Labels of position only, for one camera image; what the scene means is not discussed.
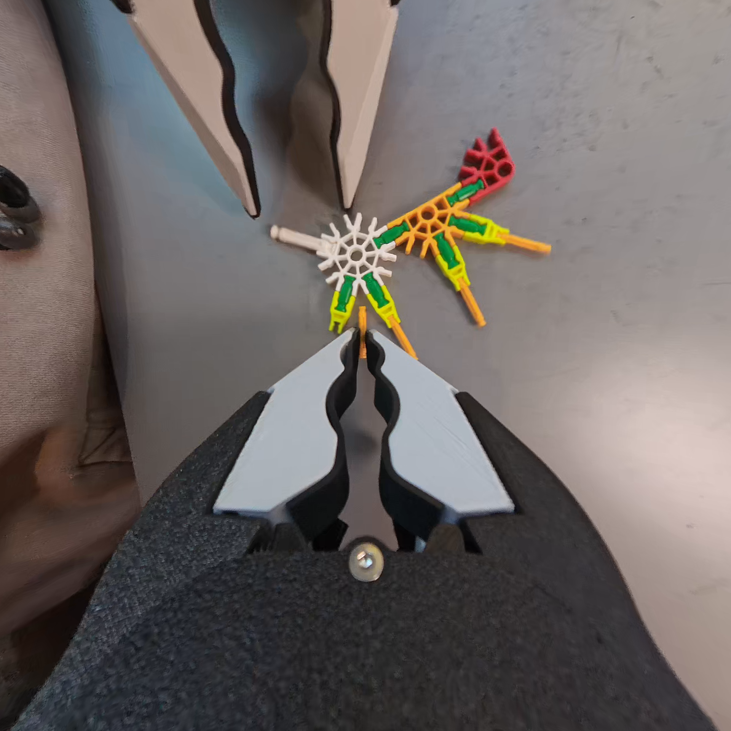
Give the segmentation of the black earbuds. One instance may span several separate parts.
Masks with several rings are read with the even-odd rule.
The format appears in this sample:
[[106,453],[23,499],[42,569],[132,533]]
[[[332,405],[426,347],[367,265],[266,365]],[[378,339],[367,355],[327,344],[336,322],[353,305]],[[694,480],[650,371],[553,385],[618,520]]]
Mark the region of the black earbuds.
[[24,181],[1,166],[1,251],[23,251],[37,244],[34,224],[40,210]]

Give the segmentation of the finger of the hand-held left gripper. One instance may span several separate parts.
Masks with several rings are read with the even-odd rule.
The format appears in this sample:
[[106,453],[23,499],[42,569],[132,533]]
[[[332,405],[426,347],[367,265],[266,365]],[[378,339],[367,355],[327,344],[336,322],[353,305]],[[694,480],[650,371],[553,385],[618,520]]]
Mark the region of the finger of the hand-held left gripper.
[[332,102],[330,151],[340,206],[361,180],[398,20],[398,1],[324,1],[319,48]]
[[251,218],[261,213],[235,66],[211,1],[126,2],[128,21],[209,157]]

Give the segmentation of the person's beige knit top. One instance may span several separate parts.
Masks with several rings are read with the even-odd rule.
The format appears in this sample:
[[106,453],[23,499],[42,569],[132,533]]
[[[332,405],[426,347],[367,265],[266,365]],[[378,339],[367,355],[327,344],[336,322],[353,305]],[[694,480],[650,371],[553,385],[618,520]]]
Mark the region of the person's beige knit top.
[[1,157],[40,210],[1,262],[2,729],[75,634],[140,512],[96,297],[72,101],[42,2],[2,2]]

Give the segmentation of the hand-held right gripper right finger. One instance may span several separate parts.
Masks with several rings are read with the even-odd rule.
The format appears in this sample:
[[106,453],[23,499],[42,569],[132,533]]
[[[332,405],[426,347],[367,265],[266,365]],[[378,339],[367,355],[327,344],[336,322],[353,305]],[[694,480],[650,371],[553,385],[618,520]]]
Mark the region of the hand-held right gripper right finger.
[[459,392],[378,331],[365,335],[374,405],[385,421],[379,493],[394,521],[462,521],[516,506]]

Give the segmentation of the red plastic connector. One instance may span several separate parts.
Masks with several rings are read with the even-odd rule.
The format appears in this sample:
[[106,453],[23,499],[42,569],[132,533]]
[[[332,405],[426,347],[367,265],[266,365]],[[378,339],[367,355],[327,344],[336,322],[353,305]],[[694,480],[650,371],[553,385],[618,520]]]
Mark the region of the red plastic connector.
[[506,187],[515,174],[515,162],[500,132],[493,127],[486,138],[477,137],[466,150],[458,181],[464,185],[483,183],[478,197],[485,197]]

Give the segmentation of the yellow clip connector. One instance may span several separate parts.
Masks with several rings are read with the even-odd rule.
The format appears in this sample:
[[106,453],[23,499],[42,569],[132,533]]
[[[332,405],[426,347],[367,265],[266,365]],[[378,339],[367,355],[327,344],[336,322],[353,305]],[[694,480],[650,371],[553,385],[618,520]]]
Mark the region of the yellow clip connector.
[[381,287],[380,289],[377,288],[375,295],[367,292],[367,297],[374,311],[385,322],[389,329],[393,329],[394,325],[399,325],[401,323],[393,297],[390,295],[387,287]]
[[436,257],[435,257],[435,261],[436,261],[437,265],[439,266],[439,269],[442,271],[443,275],[448,279],[448,281],[452,284],[452,286],[456,292],[459,292],[458,288],[459,288],[460,279],[465,279],[467,281],[467,283],[470,285],[470,280],[469,280],[469,276],[467,274],[467,270],[466,270],[464,261],[463,261],[463,265],[458,268],[455,268],[452,270],[444,270],[440,267],[438,259]]
[[343,329],[348,324],[348,322],[349,322],[349,320],[350,320],[350,318],[352,316],[352,312],[353,312],[354,304],[355,304],[355,297],[353,297],[352,300],[351,300],[351,303],[350,304],[351,304],[352,308],[350,309],[350,311],[348,311],[346,313],[343,313],[343,312],[336,311],[335,308],[334,308],[337,294],[338,294],[337,291],[335,291],[334,292],[334,295],[333,295],[333,299],[332,299],[331,304],[330,304],[330,326],[329,326],[329,331],[331,331],[331,332],[337,331],[337,334],[342,334],[343,333]]
[[490,224],[487,233],[484,237],[478,237],[476,235],[470,235],[463,233],[465,241],[479,244],[495,244],[504,246],[504,242],[499,238],[501,234],[509,233],[509,230],[504,227],[500,227],[490,219]]

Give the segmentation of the orange half-circle connector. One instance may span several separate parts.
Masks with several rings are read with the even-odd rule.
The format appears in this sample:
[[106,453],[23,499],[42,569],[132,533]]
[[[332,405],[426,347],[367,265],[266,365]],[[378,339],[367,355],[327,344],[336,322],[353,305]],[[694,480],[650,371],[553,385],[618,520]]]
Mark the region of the orange half-circle connector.
[[416,206],[407,214],[391,221],[388,228],[401,224],[402,221],[409,224],[410,231],[397,239],[396,245],[403,246],[405,253],[410,254],[414,247],[419,244],[421,247],[419,255],[422,259],[429,253],[434,257],[438,254],[434,241],[434,236],[437,233],[444,233],[445,237],[448,237],[455,245],[452,228],[449,226],[450,217],[457,215],[468,206],[466,202],[462,202],[461,205],[451,207],[446,200],[445,192],[460,184],[461,182],[455,184],[425,203]]

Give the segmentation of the white snowflake connector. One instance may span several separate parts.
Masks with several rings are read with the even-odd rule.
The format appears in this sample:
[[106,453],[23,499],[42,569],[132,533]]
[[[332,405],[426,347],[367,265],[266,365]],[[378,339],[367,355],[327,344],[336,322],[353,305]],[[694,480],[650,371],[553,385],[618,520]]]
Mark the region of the white snowflake connector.
[[388,226],[379,226],[377,218],[368,225],[363,224],[361,213],[353,219],[344,214],[343,220],[343,231],[331,223],[330,233],[321,234],[316,253],[322,259],[319,270],[327,274],[325,281],[337,292],[345,288],[351,296],[366,288],[367,275],[380,285],[384,284],[384,277],[393,275],[389,267],[397,259],[393,253],[396,244],[377,243],[388,232]]

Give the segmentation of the white plastic rod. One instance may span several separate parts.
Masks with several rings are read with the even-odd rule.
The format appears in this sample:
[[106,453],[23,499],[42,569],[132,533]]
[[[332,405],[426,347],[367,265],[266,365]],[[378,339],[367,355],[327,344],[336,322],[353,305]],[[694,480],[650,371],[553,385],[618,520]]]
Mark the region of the white plastic rod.
[[305,233],[290,230],[286,227],[272,225],[270,228],[270,237],[277,242],[285,243],[290,246],[297,246],[308,251],[330,251],[332,242],[324,238],[307,235]]

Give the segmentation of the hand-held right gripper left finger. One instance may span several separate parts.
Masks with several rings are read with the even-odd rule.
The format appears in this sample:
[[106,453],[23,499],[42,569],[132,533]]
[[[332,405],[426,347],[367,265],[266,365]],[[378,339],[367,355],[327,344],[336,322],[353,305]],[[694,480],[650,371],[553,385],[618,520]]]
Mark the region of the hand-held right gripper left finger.
[[354,328],[269,388],[214,502],[214,514],[288,521],[290,501],[333,469],[338,437],[326,400],[346,373],[343,359],[352,344],[358,358],[360,334]]

